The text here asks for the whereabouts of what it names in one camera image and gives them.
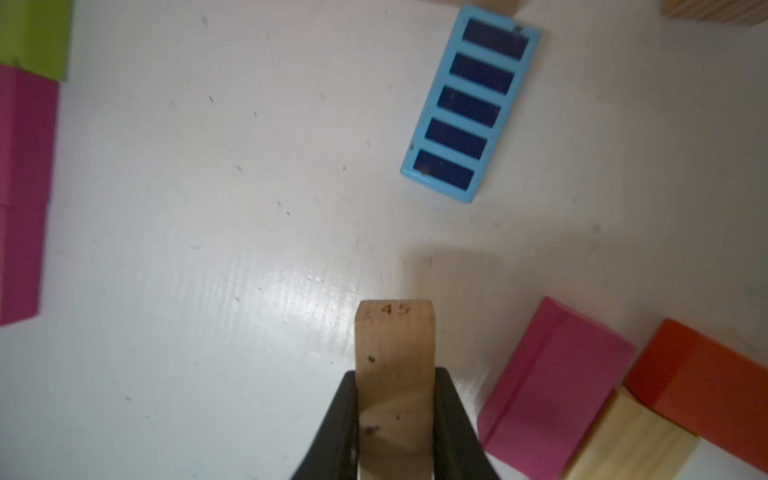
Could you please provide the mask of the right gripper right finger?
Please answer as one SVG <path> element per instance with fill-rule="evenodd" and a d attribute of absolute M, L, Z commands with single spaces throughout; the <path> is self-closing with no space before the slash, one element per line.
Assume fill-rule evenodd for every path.
<path fill-rule="evenodd" d="M 436 368 L 433 467 L 437 480 L 499 480 L 446 368 Z"/>

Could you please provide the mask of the blue striped block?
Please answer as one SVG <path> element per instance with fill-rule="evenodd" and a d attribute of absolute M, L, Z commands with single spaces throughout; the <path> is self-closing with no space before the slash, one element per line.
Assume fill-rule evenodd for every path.
<path fill-rule="evenodd" d="M 401 173 L 463 203 L 474 200 L 542 31 L 460 8 Z"/>

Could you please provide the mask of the green block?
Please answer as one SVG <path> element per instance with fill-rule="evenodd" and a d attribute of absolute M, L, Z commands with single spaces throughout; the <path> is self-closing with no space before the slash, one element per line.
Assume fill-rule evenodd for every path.
<path fill-rule="evenodd" d="M 1 0 L 1 64 L 64 81 L 73 10 L 70 0 Z"/>

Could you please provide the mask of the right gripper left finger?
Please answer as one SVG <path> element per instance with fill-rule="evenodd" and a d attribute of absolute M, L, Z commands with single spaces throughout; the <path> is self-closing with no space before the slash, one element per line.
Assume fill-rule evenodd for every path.
<path fill-rule="evenodd" d="M 346 372 L 292 480 L 356 480 L 359 415 L 356 374 Z"/>

